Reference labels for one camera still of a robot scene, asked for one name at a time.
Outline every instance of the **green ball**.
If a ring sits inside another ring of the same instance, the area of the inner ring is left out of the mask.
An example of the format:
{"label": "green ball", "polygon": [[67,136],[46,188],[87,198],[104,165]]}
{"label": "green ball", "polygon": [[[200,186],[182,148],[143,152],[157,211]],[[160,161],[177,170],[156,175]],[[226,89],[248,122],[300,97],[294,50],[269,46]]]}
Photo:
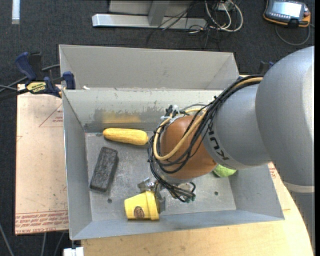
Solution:
{"label": "green ball", "polygon": [[213,170],[213,172],[219,177],[228,177],[233,175],[236,171],[237,170],[226,168],[220,164]]}

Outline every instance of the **yellow plastic cup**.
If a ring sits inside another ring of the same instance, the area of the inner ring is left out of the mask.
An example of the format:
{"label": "yellow plastic cup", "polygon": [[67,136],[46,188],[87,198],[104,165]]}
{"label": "yellow plastic cup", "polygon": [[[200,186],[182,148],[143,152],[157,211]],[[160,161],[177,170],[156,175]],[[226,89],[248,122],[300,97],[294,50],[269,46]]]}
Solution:
{"label": "yellow plastic cup", "polygon": [[124,200],[126,217],[130,219],[159,220],[155,193],[145,191]]}

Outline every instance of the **wooden board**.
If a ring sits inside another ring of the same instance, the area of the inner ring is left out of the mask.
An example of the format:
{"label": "wooden board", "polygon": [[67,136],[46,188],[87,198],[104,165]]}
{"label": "wooden board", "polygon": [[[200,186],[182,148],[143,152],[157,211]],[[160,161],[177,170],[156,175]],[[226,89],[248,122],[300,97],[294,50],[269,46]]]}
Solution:
{"label": "wooden board", "polygon": [[17,97],[15,234],[67,230],[62,100]]}

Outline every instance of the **clamp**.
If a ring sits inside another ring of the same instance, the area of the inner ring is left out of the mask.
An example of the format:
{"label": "clamp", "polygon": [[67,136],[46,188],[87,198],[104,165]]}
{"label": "clamp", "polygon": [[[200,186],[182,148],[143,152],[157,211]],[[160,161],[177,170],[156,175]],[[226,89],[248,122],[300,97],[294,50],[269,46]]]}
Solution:
{"label": "clamp", "polygon": [[65,81],[66,89],[74,90],[76,83],[74,75],[70,71],[63,73],[62,77],[51,79],[41,66],[41,53],[23,52],[14,61],[19,71],[28,78],[25,89],[19,90],[18,94],[30,92],[32,94],[48,94],[61,98],[62,93],[55,83]]}

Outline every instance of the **orange device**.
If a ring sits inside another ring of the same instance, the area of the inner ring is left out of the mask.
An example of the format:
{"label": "orange device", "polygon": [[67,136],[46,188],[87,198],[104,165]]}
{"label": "orange device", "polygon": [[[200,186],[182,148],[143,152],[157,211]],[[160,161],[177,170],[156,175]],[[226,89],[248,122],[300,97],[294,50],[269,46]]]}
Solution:
{"label": "orange device", "polygon": [[288,27],[307,27],[311,15],[307,5],[294,0],[266,0],[263,18]]}

